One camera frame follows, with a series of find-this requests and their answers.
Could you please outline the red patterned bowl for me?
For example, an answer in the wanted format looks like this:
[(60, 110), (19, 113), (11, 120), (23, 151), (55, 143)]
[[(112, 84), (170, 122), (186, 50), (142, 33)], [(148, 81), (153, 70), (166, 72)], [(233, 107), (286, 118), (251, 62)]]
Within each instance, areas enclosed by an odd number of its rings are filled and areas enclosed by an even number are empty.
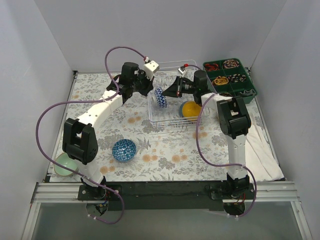
[(163, 89), (161, 87), (157, 87), (154, 89), (153, 94), (155, 97), (155, 102), (159, 108), (167, 108), (167, 98), (163, 95)]

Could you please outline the dark blue bowl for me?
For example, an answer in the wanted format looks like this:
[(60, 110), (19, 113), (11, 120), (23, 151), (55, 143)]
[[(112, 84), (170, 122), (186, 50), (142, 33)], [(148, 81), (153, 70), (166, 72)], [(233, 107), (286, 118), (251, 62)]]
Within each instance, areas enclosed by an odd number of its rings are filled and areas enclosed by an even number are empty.
[(183, 111), (182, 110), (183, 110), (183, 104), (180, 105), (179, 110), (178, 110), (179, 116), (183, 118)]

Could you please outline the white wire dish rack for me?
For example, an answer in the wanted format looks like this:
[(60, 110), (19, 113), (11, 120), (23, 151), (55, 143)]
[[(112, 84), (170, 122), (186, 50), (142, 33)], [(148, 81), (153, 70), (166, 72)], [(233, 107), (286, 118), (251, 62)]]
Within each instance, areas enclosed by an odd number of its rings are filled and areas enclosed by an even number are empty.
[(194, 120), (184, 118), (180, 115), (180, 106), (186, 101), (192, 101), (194, 98), (191, 94), (183, 94), (181, 98), (166, 97), (166, 107), (160, 107), (157, 103), (156, 90), (166, 90), (171, 86), (176, 77), (180, 77), (178, 68), (184, 64), (190, 65), (186, 68), (185, 76), (193, 80), (194, 72), (197, 70), (194, 67), (197, 63), (193, 59), (167, 61), (159, 63), (159, 70), (156, 72), (153, 80), (153, 90), (148, 93), (148, 115), (149, 121), (155, 129), (168, 129), (173, 127), (182, 127), (192, 124)]

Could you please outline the yellow bowl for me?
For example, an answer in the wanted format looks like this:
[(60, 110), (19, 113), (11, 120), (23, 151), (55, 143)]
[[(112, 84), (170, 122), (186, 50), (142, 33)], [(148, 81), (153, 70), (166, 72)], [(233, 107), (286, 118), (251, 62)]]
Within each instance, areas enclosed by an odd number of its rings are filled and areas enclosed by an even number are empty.
[(188, 121), (196, 121), (202, 108), (194, 101), (185, 101), (182, 104), (183, 118), (185, 118)]

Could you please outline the green compartment tray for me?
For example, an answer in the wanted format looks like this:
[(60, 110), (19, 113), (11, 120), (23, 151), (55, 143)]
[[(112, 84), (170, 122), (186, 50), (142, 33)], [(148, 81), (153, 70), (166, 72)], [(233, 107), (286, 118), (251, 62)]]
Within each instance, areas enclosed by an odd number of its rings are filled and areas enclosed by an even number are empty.
[(209, 90), (225, 97), (242, 97), (249, 104), (257, 95), (249, 74), (238, 58), (207, 61), (202, 64)]

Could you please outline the blue patterned bowl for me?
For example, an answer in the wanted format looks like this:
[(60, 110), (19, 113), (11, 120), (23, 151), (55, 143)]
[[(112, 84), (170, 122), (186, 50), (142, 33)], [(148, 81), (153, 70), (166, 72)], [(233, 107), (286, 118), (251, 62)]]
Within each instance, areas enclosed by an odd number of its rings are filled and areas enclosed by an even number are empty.
[(121, 139), (112, 147), (112, 155), (120, 163), (125, 163), (133, 159), (136, 155), (136, 144), (130, 139)]

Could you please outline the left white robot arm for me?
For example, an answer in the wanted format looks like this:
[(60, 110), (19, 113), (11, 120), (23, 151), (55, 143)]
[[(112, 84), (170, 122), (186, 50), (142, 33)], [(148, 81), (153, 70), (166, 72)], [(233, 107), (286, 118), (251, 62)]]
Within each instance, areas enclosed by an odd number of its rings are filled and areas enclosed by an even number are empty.
[(160, 66), (151, 60), (142, 68), (133, 62), (125, 62), (121, 73), (111, 80), (99, 102), (93, 104), (76, 119), (68, 118), (64, 123), (62, 150), (75, 160), (81, 174), (81, 182), (95, 200), (106, 196), (106, 179), (95, 160), (98, 153), (96, 130), (133, 93), (147, 96), (153, 89), (155, 73)]

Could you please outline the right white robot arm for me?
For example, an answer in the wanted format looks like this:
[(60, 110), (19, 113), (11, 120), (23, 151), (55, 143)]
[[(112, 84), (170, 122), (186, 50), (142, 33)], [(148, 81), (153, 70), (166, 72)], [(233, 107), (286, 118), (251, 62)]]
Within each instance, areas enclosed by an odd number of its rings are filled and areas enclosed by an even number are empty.
[(203, 70), (195, 71), (193, 80), (177, 76), (173, 84), (162, 93), (172, 98), (180, 98), (183, 94), (192, 95), (202, 109), (207, 107), (216, 110), (228, 148), (228, 164), (221, 165), (227, 168), (226, 189), (222, 193), (232, 199), (239, 198), (250, 187), (245, 145), (252, 122), (243, 98), (220, 95)]

